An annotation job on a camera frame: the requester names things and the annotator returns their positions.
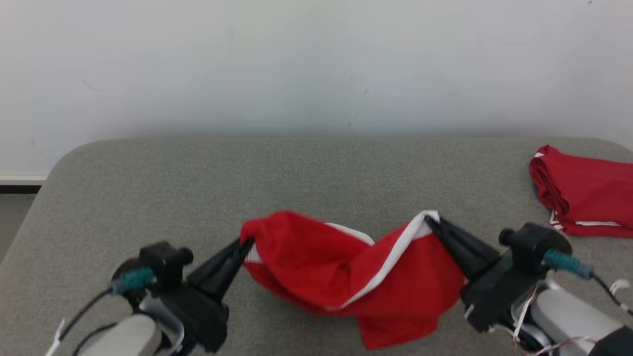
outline white baseboard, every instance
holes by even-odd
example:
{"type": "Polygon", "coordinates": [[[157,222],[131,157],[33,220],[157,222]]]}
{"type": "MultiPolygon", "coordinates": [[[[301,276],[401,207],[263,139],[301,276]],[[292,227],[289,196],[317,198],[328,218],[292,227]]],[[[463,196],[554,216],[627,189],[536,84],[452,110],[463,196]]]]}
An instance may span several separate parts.
{"type": "Polygon", "coordinates": [[[0,175],[0,186],[41,186],[47,175],[0,175]]]}

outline red cloth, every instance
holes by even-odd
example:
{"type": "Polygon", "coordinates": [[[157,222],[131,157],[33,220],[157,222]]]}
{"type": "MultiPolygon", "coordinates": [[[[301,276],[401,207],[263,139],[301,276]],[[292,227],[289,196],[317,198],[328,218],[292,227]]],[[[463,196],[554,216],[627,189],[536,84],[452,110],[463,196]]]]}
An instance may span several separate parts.
{"type": "Polygon", "coordinates": [[[547,145],[534,155],[530,174],[556,229],[633,238],[633,164],[570,156],[547,145]]]}
{"type": "Polygon", "coordinates": [[[367,348],[405,343],[435,331],[464,284],[424,216],[374,244],[343,226],[274,213],[242,227],[242,241],[255,238],[244,265],[255,281],[309,312],[358,317],[367,348]]]}

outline black baseboard strip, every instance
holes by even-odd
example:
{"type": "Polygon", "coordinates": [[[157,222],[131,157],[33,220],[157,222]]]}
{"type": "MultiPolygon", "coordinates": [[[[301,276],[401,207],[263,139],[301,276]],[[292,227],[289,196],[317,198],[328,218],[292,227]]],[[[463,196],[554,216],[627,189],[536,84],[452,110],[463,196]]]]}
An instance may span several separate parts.
{"type": "Polygon", "coordinates": [[[0,194],[37,194],[42,186],[0,186],[0,194]]]}

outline red fabric with white trim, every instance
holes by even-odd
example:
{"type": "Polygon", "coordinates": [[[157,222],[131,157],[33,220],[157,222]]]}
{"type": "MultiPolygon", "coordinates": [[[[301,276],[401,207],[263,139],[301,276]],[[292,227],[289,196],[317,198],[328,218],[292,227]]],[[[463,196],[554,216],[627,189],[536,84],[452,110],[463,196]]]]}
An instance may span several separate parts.
{"type": "Polygon", "coordinates": [[[373,244],[294,212],[246,222],[244,262],[255,281],[309,312],[358,317],[367,348],[415,340],[437,328],[464,277],[423,221],[373,244]]]}
{"type": "Polygon", "coordinates": [[[556,229],[633,238],[633,164],[570,156],[547,145],[534,155],[530,174],[556,229]]]}

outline gray floor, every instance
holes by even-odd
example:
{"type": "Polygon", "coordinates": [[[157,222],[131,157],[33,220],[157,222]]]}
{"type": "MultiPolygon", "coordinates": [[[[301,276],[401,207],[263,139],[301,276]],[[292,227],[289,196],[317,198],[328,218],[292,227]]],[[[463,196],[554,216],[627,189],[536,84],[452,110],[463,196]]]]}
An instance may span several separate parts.
{"type": "Polygon", "coordinates": [[[0,194],[0,262],[27,216],[33,199],[35,195],[0,194]]]}

